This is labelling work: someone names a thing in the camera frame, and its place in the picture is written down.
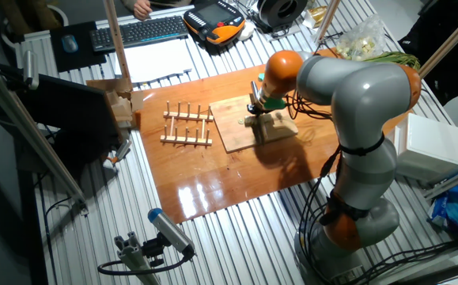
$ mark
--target keyboard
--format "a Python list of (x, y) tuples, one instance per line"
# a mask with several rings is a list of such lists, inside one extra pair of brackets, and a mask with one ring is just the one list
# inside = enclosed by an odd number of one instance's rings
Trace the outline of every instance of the keyboard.
[[(188, 36), (188, 30), (181, 16), (163, 17), (120, 25), (119, 30), (125, 48), (155, 44), (166, 40), (180, 39)], [(114, 51), (109, 28), (89, 32), (93, 51)]]

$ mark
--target wooden table top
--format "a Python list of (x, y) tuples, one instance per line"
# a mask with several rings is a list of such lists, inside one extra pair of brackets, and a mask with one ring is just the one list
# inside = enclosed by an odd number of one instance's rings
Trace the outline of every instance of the wooden table top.
[[(143, 108), (136, 112), (142, 143), (161, 207), (174, 222), (208, 214), (270, 192), (310, 181), (320, 175), (320, 169), (338, 146), (337, 134), (329, 120), (314, 120), (299, 114), (295, 123), (299, 134), (246, 150), (227, 154), (214, 122), (207, 123), (213, 146), (193, 146), (160, 142), (164, 126), (170, 119), (163, 117), (166, 102), (171, 112), (186, 112), (191, 103), (192, 112), (207, 113), (209, 103), (250, 94), (250, 81), (257, 82), (265, 66), (222, 74), (194, 82), (141, 91)], [(326, 106), (313, 106), (330, 112)], [(402, 118), (385, 124), (390, 131)], [(177, 120), (178, 135), (189, 127), (190, 135), (202, 127), (202, 122)]]

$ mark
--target desk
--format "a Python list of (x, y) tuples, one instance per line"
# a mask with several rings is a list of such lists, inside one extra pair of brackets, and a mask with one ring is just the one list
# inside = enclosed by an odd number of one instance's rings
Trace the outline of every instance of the desk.
[[(317, 2), (327, 5), (324, 0)], [(166, 10), (163, 13), (154, 13), (153, 16), (172, 16), (184, 10)], [(341, 1), (327, 34), (349, 31), (373, 13), (375, 12), (368, 0)], [(134, 21), (131, 17), (120, 20)], [(97, 22), (97, 26), (107, 27), (107, 22)], [(301, 27), (298, 34), (268, 43), (262, 35), (256, 33), (250, 40), (230, 44), (216, 55), (209, 55), (193, 40), (186, 39), (182, 43), (187, 46), (195, 67), (192, 72), (151, 82), (144, 87), (136, 86), (135, 89), (174, 86), (258, 66), (264, 64), (274, 52), (282, 49), (314, 51), (310, 36), (308, 29)], [(334, 47), (335, 44), (329, 42), (329, 46)], [(41, 74), (81, 84), (91, 79), (114, 78), (111, 65), (114, 54), (108, 55), (108, 62), (105, 64), (59, 74), (55, 59), (52, 58), (48, 32), (27, 35), (25, 42), (17, 45), (18, 62), (26, 50), (37, 53)], [(400, 49), (394, 40), (387, 40), (385, 50)], [(437, 100), (425, 92), (413, 111), (420, 116), (451, 123)], [(108, 161), (95, 161), (83, 173), (81, 189), (86, 194), (89, 215), (84, 217), (74, 212), (71, 217), (68, 207), (53, 209), (49, 214), (52, 256), (49, 256), (44, 220), (39, 215), (50, 284), (55, 283), (52, 260), (58, 284), (138, 284), (134, 277), (113, 278), (97, 273), (98, 264), (118, 259), (113, 243), (115, 236), (125, 236), (128, 231), (134, 230), (140, 241), (154, 238), (157, 232), (147, 220), (148, 211), (154, 207), (165, 206), (158, 198), (151, 175), (148, 161), (151, 154), (142, 146), (138, 131), (130, 131), (129, 136), (133, 143), (131, 151), (115, 168)], [(334, 181), (335, 176), (330, 175), (328, 178)], [(42, 187), (46, 208), (66, 196), (64, 189), (50, 177), (44, 179)], [(317, 199), (312, 204), (313, 209), (325, 203), (325, 195), (331, 189), (329, 179), (322, 180)], [(421, 190), (416, 181), (398, 177), (384, 194), (396, 206), (400, 225), (391, 237), (359, 251), (365, 269), (403, 249), (420, 249), (450, 240), (447, 234), (437, 234), (426, 222), (428, 205), (422, 198)], [(293, 236), (299, 223), (299, 211), (304, 206), (309, 191), (307, 183), (294, 185), (182, 222), (180, 227), (194, 242), (197, 256), (192, 263), (187, 262), (180, 268), (160, 273), (162, 284), (303, 284), (294, 261)], [(42, 213), (39, 189), (36, 190), (36, 197), (37, 210)], [(180, 256), (174, 249), (167, 248), (164, 259), (166, 264), (174, 264), (179, 261)], [(403, 272), (397, 268), (392, 274), (382, 276), (375, 283), (390, 283), (416, 270), (418, 269), (408, 268)]]
[[(139, 130), (162, 209), (174, 222), (184, 222), (310, 181), (320, 175), (322, 166), (338, 147), (332, 122), (314, 120), (305, 114), (298, 114), (294, 120), (299, 129), (297, 136), (231, 154), (225, 152), (214, 123), (206, 127), (211, 129), (213, 146), (160, 142), (164, 124), (170, 124), (170, 120), (163, 118), (167, 101), (172, 111), (181, 101), (183, 108), (187, 102), (193, 109), (201, 104), (206, 113), (209, 103), (249, 94), (250, 81), (256, 81), (264, 69), (265, 65), (260, 65), (134, 94), (146, 98), (138, 113)], [(313, 108), (331, 111), (330, 106)], [(400, 120), (401, 116), (390, 120), (384, 132), (393, 129)], [(200, 125), (201, 122), (175, 122), (180, 131), (188, 126), (192, 133)]]

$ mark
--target white box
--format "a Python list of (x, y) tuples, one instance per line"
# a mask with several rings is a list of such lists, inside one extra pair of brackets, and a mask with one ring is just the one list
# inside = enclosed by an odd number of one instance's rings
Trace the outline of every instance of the white box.
[(458, 173), (458, 127), (410, 113), (387, 138), (400, 175), (434, 184)]

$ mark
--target monitor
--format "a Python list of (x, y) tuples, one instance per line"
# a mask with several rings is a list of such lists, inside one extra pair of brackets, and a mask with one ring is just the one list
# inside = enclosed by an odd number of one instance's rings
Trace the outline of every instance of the monitor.
[[(23, 70), (0, 64), (0, 70), (13, 78), (23, 78)], [(37, 123), (83, 134), (97, 148), (118, 148), (121, 134), (103, 90), (50, 76), (39, 76), (36, 90), (16, 94)], [(6, 116), (0, 108), (0, 116)]]

